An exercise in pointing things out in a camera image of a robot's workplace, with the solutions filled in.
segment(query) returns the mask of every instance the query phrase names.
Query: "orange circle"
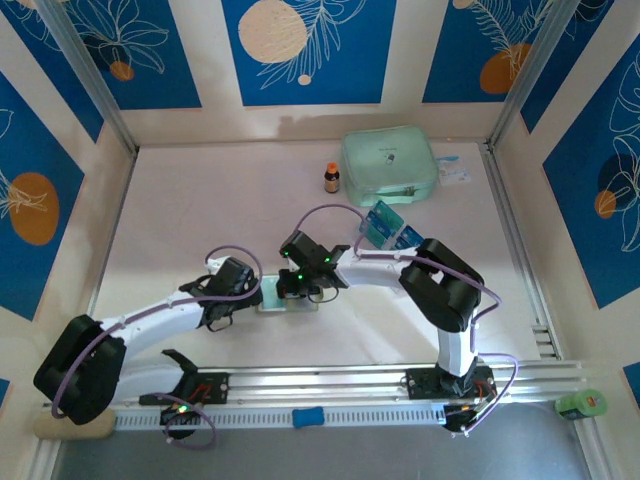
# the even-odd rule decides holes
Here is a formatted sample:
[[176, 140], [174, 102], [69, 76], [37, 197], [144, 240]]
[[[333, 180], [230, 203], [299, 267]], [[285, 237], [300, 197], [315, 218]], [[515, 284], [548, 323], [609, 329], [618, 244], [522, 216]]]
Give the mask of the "orange circle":
[[616, 196], [609, 190], [603, 190], [596, 197], [596, 213], [605, 220], [616, 213]]
[[[530, 49], [530, 44], [519, 43], [509, 47], [508, 52], [503, 50], [496, 53], [482, 67], [480, 88], [492, 95], [509, 92]], [[511, 68], [512, 61], [515, 63], [514, 70]]]
[[129, 65], [128, 63], [121, 62], [119, 60], [113, 62], [109, 66], [109, 71], [111, 72], [111, 75], [116, 77], [121, 82], [128, 82], [129, 80], [132, 80], [134, 75], [133, 68], [131, 68], [131, 65]]
[[39, 173], [18, 175], [11, 183], [9, 197], [18, 201], [9, 209], [11, 225], [18, 236], [35, 246], [49, 243], [60, 218], [58, 194], [49, 179]]

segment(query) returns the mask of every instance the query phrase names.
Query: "green tape roll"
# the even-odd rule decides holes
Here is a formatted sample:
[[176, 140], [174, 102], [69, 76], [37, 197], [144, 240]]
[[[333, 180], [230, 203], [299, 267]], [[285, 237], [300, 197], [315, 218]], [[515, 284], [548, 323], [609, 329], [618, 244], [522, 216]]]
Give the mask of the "green tape roll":
[[558, 415], [567, 420], [596, 417], [607, 412], [607, 400], [598, 390], [588, 389], [556, 400]]

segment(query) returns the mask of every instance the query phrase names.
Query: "beige circle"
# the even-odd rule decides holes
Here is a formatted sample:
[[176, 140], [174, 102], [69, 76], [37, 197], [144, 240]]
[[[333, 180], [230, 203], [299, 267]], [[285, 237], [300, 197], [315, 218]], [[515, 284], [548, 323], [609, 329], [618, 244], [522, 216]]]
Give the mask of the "beige circle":
[[240, 42], [258, 62], [291, 60], [307, 44], [307, 28], [302, 17], [282, 0], [254, 3], [238, 24]]
[[[58, 0], [58, 3], [62, 3], [62, 2], [68, 2], [69, 0]], [[16, 0], [16, 2], [24, 5], [27, 8], [30, 9], [35, 9], [36, 6], [33, 4], [33, 0]]]
[[311, 77], [309, 75], [300, 75], [298, 77], [298, 83], [303, 87], [306, 87], [311, 83]]
[[473, 2], [475, 2], [475, 0], [453, 0], [453, 6], [459, 9], [469, 8]]

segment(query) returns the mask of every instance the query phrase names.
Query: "white floor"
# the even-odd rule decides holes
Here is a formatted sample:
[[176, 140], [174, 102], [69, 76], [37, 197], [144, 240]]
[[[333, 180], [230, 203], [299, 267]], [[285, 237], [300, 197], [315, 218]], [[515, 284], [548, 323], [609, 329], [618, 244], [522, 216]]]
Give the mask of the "white floor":
[[[442, 187], [412, 205], [394, 205], [418, 232], [441, 240], [484, 276], [504, 299], [486, 318], [479, 350], [538, 359], [534, 315], [509, 254], [496, 206], [474, 143], [434, 143], [437, 157], [458, 155], [472, 181]], [[310, 208], [348, 203], [344, 189], [323, 190], [337, 141], [244, 143], [143, 148], [118, 226], [94, 318], [158, 301], [206, 273], [213, 247], [252, 250], [265, 273], [285, 266], [282, 242]], [[303, 230], [331, 249], [352, 243], [358, 220], [341, 210], [311, 216]], [[200, 366], [345, 365], [431, 362], [436, 330], [411, 300], [377, 287], [343, 291], [314, 313], [237, 313], [233, 327], [173, 337], [150, 349], [175, 348]]]

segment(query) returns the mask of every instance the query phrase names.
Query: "blue packet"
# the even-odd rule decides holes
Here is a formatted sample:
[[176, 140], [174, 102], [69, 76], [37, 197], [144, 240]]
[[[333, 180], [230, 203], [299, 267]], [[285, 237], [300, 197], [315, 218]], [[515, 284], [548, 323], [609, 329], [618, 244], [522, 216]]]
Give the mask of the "blue packet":
[[[379, 200], [378, 203], [369, 210], [367, 222], [369, 222], [369, 230], [366, 235], [367, 240], [376, 248], [381, 249], [387, 240], [398, 233], [404, 220], [402, 220], [402, 217], [394, 212], [389, 205]], [[362, 232], [363, 230], [364, 222], [360, 224], [360, 231]]]
[[404, 224], [404, 220], [402, 219], [402, 217], [382, 200], [378, 200], [378, 203], [373, 206], [372, 210], [389, 227], [389, 229], [391, 230], [391, 236], [394, 236], [396, 233], [398, 233], [398, 230], [400, 230], [400, 228]]
[[402, 229], [396, 243], [393, 246], [394, 250], [402, 250], [404, 248], [419, 247], [424, 242], [424, 238], [418, 232], [416, 232], [411, 226], [407, 225]]
[[[367, 222], [369, 222], [369, 230], [367, 230], [366, 238], [376, 248], [382, 248], [386, 241], [393, 236], [391, 228], [382, 221], [382, 219], [374, 212], [369, 211], [367, 214]], [[360, 224], [360, 231], [364, 230], [365, 224]]]
[[411, 248], [411, 245], [409, 245], [407, 241], [402, 237], [396, 238], [396, 243], [393, 246], [392, 250], [404, 250], [405, 248]]

